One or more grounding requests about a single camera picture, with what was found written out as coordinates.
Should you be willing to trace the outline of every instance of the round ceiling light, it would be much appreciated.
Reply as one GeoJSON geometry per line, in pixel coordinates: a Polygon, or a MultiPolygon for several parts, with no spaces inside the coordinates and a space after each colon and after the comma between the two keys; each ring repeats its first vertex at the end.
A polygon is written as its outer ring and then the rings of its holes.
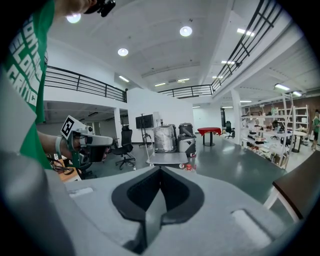
{"type": "Polygon", "coordinates": [[[81,14],[70,15],[70,16],[67,16],[66,19],[70,23],[77,23],[81,19],[81,14]]]}
{"type": "Polygon", "coordinates": [[[128,50],[125,49],[125,48],[121,48],[121,49],[118,50],[118,54],[119,54],[120,56],[127,56],[128,53],[129,53],[128,50]]]}
{"type": "Polygon", "coordinates": [[[192,34],[192,28],[189,26],[184,26],[180,29],[180,34],[183,37],[188,37],[192,34]]]}

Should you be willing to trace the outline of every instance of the green t-shirt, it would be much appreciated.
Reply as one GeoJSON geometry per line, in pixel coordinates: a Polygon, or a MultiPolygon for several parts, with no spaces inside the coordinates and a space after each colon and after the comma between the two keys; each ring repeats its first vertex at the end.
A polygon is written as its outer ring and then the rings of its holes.
{"type": "Polygon", "coordinates": [[[319,132],[319,127],[317,126],[318,124],[320,124],[320,120],[319,120],[319,118],[315,118],[315,119],[313,120],[313,125],[315,126],[315,127],[314,127],[314,132],[315,132],[315,133],[318,133],[318,132],[319,132]]]}
{"type": "Polygon", "coordinates": [[[36,124],[44,122],[44,86],[47,68],[47,33],[55,14],[54,0],[34,12],[19,29],[9,46],[4,62],[13,88],[36,113],[35,123],[28,131],[20,153],[36,159],[45,169],[51,169],[40,143],[36,124]]]}

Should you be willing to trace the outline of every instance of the red tablecloth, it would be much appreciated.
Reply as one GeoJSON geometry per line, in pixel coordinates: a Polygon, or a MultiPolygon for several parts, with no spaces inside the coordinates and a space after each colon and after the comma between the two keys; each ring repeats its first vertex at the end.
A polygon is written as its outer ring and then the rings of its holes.
{"type": "Polygon", "coordinates": [[[205,135],[205,133],[209,133],[209,132],[215,132],[215,133],[219,134],[219,136],[221,135],[221,129],[218,127],[199,128],[198,132],[201,134],[201,136],[203,136],[203,135],[205,135]]]}

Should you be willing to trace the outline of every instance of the person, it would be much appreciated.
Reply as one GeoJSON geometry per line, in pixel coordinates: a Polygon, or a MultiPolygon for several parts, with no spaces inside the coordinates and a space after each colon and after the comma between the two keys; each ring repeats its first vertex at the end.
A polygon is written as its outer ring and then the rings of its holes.
{"type": "Polygon", "coordinates": [[[313,128],[313,134],[314,134],[314,139],[313,139],[313,143],[312,143],[312,146],[311,146],[312,150],[316,150],[317,149],[319,127],[320,127],[319,110],[316,109],[315,110],[314,119],[312,120],[312,128],[313,128]]]}
{"type": "MultiPolygon", "coordinates": [[[[36,113],[36,120],[22,143],[20,153],[37,160],[45,169],[51,169],[46,154],[56,153],[57,140],[57,136],[43,134],[36,128],[36,124],[45,121],[47,34],[53,21],[68,15],[85,13],[96,3],[97,0],[48,0],[17,31],[3,63],[13,88],[36,113]]],[[[74,139],[73,146],[80,149],[79,139],[74,139]]],[[[72,158],[65,139],[60,142],[60,152],[65,157],[72,158]]]]}

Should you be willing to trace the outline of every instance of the table with red cloth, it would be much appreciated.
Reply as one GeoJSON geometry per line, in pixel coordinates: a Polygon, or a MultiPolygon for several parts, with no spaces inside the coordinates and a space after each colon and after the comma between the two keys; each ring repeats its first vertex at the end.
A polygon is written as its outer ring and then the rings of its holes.
{"type": "Polygon", "coordinates": [[[204,146],[208,146],[208,147],[212,147],[215,144],[212,142],[212,137],[213,137],[213,133],[219,134],[219,136],[221,135],[221,129],[218,127],[205,127],[205,128],[199,128],[198,132],[201,134],[201,136],[203,137],[203,145],[204,146]],[[210,133],[210,144],[206,144],[205,143],[205,134],[206,133],[210,133]]]}

